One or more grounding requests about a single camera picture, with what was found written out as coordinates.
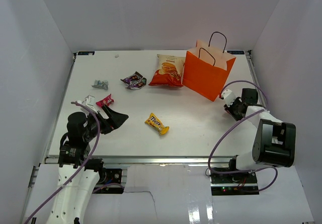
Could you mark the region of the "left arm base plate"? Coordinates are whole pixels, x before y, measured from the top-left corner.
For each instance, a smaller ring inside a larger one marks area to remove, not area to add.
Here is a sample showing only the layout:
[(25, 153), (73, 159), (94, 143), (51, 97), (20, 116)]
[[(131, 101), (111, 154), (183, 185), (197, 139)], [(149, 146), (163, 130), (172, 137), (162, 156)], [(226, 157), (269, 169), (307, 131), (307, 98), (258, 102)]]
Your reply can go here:
[(123, 185), (122, 181), (122, 169), (107, 169), (102, 168), (100, 173), (100, 179), (96, 184), (93, 194), (122, 194)]

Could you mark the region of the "yellow M&M's packet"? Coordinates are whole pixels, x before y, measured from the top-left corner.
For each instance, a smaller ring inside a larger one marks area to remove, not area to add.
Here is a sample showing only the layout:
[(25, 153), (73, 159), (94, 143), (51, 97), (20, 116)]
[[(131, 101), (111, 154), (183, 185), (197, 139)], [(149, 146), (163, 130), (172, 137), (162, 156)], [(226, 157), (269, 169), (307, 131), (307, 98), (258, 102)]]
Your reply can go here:
[(164, 126), (154, 113), (151, 113), (144, 123), (151, 126), (159, 135), (165, 135), (170, 129), (168, 126)]

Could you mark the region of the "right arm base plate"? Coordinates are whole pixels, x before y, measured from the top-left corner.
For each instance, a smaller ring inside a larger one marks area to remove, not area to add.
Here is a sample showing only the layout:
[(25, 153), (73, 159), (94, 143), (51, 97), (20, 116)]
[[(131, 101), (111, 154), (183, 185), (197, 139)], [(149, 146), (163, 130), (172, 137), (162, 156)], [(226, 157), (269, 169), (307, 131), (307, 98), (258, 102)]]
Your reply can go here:
[(255, 173), (219, 175), (206, 169), (210, 179), (212, 196), (258, 195), (259, 188)]

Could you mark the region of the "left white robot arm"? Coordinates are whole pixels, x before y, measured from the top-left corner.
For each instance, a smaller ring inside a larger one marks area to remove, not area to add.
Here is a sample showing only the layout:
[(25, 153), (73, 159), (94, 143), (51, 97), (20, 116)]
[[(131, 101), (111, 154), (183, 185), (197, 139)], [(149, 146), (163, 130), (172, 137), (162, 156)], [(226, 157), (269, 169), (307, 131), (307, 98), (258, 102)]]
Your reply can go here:
[(60, 141), (58, 183), (47, 223), (82, 223), (90, 197), (97, 183), (106, 179), (101, 159), (93, 159), (90, 142), (100, 135), (118, 129), (128, 115), (105, 106), (104, 118), (99, 112), (83, 106), (84, 112), (74, 112), (67, 119), (67, 133)]

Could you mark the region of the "brown M&M's packet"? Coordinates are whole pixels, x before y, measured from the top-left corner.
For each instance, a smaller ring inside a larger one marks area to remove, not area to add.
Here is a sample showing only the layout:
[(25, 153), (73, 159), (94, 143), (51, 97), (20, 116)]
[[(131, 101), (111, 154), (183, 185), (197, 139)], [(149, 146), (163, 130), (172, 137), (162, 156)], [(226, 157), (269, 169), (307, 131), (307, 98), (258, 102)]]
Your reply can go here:
[(132, 81), (126, 89), (129, 90), (139, 90), (146, 85), (146, 78), (140, 78), (136, 81)]

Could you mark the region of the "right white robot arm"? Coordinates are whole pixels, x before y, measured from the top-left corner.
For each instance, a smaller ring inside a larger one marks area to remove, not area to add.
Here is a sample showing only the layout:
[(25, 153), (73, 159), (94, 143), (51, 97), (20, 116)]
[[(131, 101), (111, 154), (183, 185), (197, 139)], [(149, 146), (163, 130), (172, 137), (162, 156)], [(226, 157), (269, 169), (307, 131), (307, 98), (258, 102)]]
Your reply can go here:
[(241, 97), (236, 97), (231, 90), (224, 90), (221, 99), (225, 101), (225, 111), (234, 120), (248, 120), (257, 128), (252, 149), (229, 161), (227, 176), (231, 182), (239, 183), (244, 179), (245, 170), (293, 165), (296, 126), (275, 118), (259, 104), (256, 89), (244, 88)]

